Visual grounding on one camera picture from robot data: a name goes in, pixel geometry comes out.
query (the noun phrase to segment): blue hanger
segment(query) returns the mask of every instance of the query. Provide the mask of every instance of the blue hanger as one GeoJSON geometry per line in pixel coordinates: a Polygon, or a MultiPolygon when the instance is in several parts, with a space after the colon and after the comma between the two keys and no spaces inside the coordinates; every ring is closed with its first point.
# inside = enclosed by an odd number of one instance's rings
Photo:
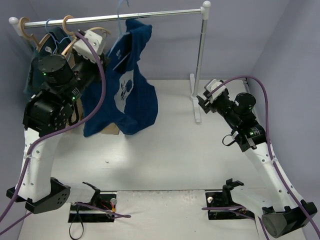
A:
{"type": "MultiPolygon", "coordinates": [[[[119,42],[119,40],[120,40],[123,36],[130,34],[130,32],[125,32],[125,33],[123,33],[123,32],[122,32],[122,27],[121,27],[121,24],[120,24],[119,10],[120,10],[120,6],[121,6],[121,4],[122,4],[123,2],[124,2],[124,0],[119,0],[119,2],[118,2],[118,7],[117,7],[117,16],[118,16],[117,22],[118,22],[118,29],[119,29],[119,37],[118,37],[117,40],[114,42],[114,44],[113,44],[113,46],[111,47],[111,49],[110,49],[107,57],[109,57],[110,54],[111,54],[111,52],[115,49],[115,47],[116,47],[117,43],[119,42]]],[[[128,0],[126,0],[126,4],[127,4],[128,7],[130,7],[128,0]]],[[[129,55],[129,54],[127,54],[127,55],[116,65],[116,67],[117,67],[120,63],[122,63],[123,60],[125,60],[128,55],[129,55]]]]}
{"type": "Polygon", "coordinates": [[[49,23],[49,21],[51,21],[51,20],[55,20],[55,19],[49,18],[49,19],[45,22],[44,28],[45,28],[46,33],[49,34],[49,35],[52,37],[53,41],[54,41],[55,49],[54,49],[54,51],[53,51],[52,53],[55,54],[56,51],[58,50],[58,45],[61,44],[61,43],[63,42],[63,40],[65,40],[65,39],[70,39],[70,40],[71,40],[71,37],[70,37],[70,36],[66,36],[66,37],[64,37],[63,39],[61,39],[61,41],[57,41],[57,40],[55,39],[55,37],[51,34],[51,32],[48,31],[48,23],[49,23]]]}

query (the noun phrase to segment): white graphic print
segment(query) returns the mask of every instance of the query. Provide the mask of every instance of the white graphic print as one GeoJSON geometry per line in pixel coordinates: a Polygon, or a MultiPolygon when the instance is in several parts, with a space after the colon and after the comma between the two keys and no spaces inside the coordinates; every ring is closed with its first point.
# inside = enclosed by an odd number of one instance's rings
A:
{"type": "Polygon", "coordinates": [[[134,88],[134,71],[127,71],[120,77],[119,90],[114,95],[114,101],[116,107],[120,112],[125,113],[127,97],[134,88]]]}

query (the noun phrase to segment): light gray wall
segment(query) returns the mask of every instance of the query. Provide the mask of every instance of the light gray wall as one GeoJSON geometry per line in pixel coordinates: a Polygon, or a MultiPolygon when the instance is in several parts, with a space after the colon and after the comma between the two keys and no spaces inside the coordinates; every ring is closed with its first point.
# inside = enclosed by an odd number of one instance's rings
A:
{"type": "MultiPolygon", "coordinates": [[[[320,1],[291,0],[254,70],[269,95],[271,141],[281,165],[297,190],[320,210],[320,1]]],[[[264,118],[263,95],[257,110],[264,118]]],[[[320,225],[320,213],[315,216],[320,225]]],[[[318,239],[312,226],[308,240],[318,239]]]]}
{"type": "MultiPolygon", "coordinates": [[[[28,16],[37,19],[31,5],[25,0],[0,1],[0,213],[9,203],[8,188],[19,178],[24,152],[22,125],[25,84],[30,54],[23,41],[10,26],[9,17],[28,16]]],[[[26,213],[24,204],[16,203],[0,224],[0,232],[26,213]]],[[[1,240],[18,239],[21,224],[1,236],[1,240]]]]}
{"type": "MultiPolygon", "coordinates": [[[[118,0],[29,0],[42,20],[66,15],[114,15],[118,0]]],[[[204,0],[129,0],[120,13],[196,9],[204,0]]],[[[203,78],[251,73],[289,0],[212,0],[208,22],[203,78]]],[[[142,53],[140,69],[149,79],[187,79],[196,70],[201,16],[145,18],[153,35],[142,53]]],[[[117,23],[99,23],[118,35],[117,23]]]]}

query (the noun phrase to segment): hanger hook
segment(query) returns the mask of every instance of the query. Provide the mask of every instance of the hanger hook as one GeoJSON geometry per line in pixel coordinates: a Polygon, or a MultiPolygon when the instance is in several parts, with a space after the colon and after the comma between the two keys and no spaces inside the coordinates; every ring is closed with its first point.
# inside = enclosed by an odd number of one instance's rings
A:
{"type": "Polygon", "coordinates": [[[32,34],[27,34],[26,30],[25,30],[25,23],[29,23],[30,22],[30,19],[27,18],[27,17],[21,17],[20,20],[19,20],[19,28],[21,30],[21,33],[22,33],[22,36],[29,40],[29,41],[33,41],[35,43],[35,45],[37,47],[39,47],[39,41],[37,40],[37,38],[35,37],[35,35],[32,33],[32,34]]]}
{"type": "MultiPolygon", "coordinates": [[[[118,6],[117,6],[117,11],[116,11],[117,16],[118,16],[117,22],[118,22],[118,29],[119,29],[119,36],[120,37],[123,36],[123,32],[122,32],[122,27],[121,27],[121,24],[120,24],[119,11],[120,11],[120,7],[121,7],[123,2],[124,2],[124,0],[119,0],[118,6]]],[[[129,0],[126,0],[126,4],[127,4],[128,8],[129,8],[130,7],[129,0]]]]}
{"type": "Polygon", "coordinates": [[[74,17],[71,16],[71,15],[65,16],[64,19],[63,19],[63,21],[62,21],[62,28],[63,28],[63,30],[65,31],[66,34],[71,35],[71,36],[75,39],[75,38],[76,38],[75,33],[74,33],[73,31],[68,31],[67,28],[66,28],[66,21],[67,21],[68,19],[73,19],[73,18],[74,18],[74,17]]]}

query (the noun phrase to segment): white floor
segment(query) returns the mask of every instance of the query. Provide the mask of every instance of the white floor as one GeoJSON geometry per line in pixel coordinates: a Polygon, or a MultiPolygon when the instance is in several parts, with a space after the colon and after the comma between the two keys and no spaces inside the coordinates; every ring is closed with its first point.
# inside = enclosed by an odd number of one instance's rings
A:
{"type": "MultiPolygon", "coordinates": [[[[203,190],[221,189],[229,178],[266,194],[238,146],[222,145],[222,138],[231,132],[222,117],[203,112],[202,124],[195,124],[187,80],[150,83],[156,87],[159,103],[155,125],[134,136],[84,138],[78,129],[65,134],[59,143],[53,177],[120,191],[117,212],[132,214],[115,223],[86,223],[81,240],[265,239],[259,238],[261,229],[252,220],[210,221],[201,210],[206,205],[203,190]]],[[[206,83],[201,81],[199,91],[206,83]]],[[[228,89],[231,99],[245,92],[242,81],[230,83],[228,89]]],[[[69,240],[69,207],[65,204],[31,215],[23,223],[19,240],[69,240]]],[[[302,240],[304,236],[298,230],[281,239],[302,240]]]]}
{"type": "MultiPolygon", "coordinates": [[[[105,191],[221,189],[230,178],[264,187],[239,147],[222,145],[231,129],[220,115],[202,112],[202,124],[195,123],[189,81],[150,83],[159,103],[155,125],[133,136],[84,138],[82,129],[66,133],[52,176],[67,183],[86,181],[105,191]]],[[[200,93],[206,83],[201,81],[200,93]]],[[[241,80],[228,89],[232,99],[245,92],[241,80]]]]}
{"type": "MultiPolygon", "coordinates": [[[[114,223],[85,223],[81,240],[265,240],[261,227],[250,219],[208,220],[205,191],[122,191],[116,211],[132,218],[114,223]]],[[[70,240],[69,204],[29,216],[19,240],[70,240]]],[[[81,234],[74,223],[72,236],[81,234]]],[[[280,240],[305,240],[301,230],[280,240]]]]}

